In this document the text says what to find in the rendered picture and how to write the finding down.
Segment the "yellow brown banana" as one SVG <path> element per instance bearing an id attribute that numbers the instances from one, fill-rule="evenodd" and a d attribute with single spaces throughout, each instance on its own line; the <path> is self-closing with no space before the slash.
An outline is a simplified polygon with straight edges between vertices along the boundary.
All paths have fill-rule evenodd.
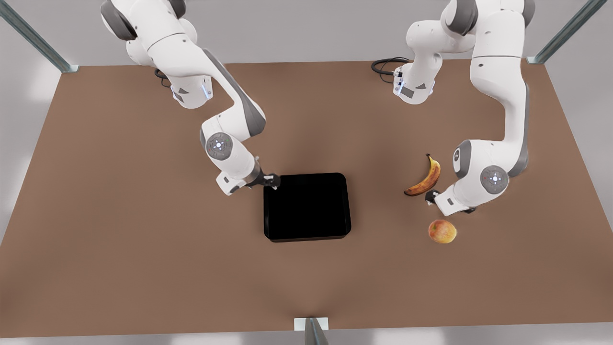
<path id="1" fill-rule="evenodd" d="M 438 179 L 440 177 L 441 170 L 442 170 L 441 166 L 439 162 L 434 160 L 429 153 L 427 153 L 426 156 L 428 157 L 429 164 L 430 164 L 426 177 L 422 179 L 420 183 L 417 183 L 416 185 L 413 185 L 410 188 L 407 188 L 404 191 L 405 195 L 408 195 L 408 196 L 422 195 L 425 192 L 431 190 L 438 182 Z"/>

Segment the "red yellow apple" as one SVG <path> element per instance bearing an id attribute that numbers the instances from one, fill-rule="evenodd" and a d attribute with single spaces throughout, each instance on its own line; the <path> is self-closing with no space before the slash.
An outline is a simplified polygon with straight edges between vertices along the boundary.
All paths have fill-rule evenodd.
<path id="1" fill-rule="evenodd" d="M 437 219 L 429 225 L 428 234 L 431 240 L 439 244 L 449 244 L 455 240 L 457 229 L 450 221 Z"/>

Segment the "black square tray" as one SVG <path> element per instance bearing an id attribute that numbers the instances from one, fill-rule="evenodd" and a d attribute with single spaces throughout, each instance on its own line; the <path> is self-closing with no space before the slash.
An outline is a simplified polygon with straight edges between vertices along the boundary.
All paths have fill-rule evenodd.
<path id="1" fill-rule="evenodd" d="M 352 228 L 346 177 L 339 172 L 280 177 L 263 189 L 263 234 L 272 242 L 342 239 Z"/>

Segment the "silver frame post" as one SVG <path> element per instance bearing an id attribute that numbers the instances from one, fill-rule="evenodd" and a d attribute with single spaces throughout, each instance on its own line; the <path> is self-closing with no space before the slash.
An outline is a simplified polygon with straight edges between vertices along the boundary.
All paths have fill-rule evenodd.
<path id="1" fill-rule="evenodd" d="M 294 331 L 304 332 L 304 345 L 329 345 L 324 331 L 329 329 L 327 317 L 295 318 Z"/>
<path id="2" fill-rule="evenodd" d="M 587 0 L 535 56 L 526 57 L 530 65 L 546 63 L 586 22 L 591 19 L 609 0 Z"/>
<path id="3" fill-rule="evenodd" d="M 0 0 L 0 17 L 61 73 L 75 73 L 79 70 L 79 65 L 69 64 L 6 0 Z"/>

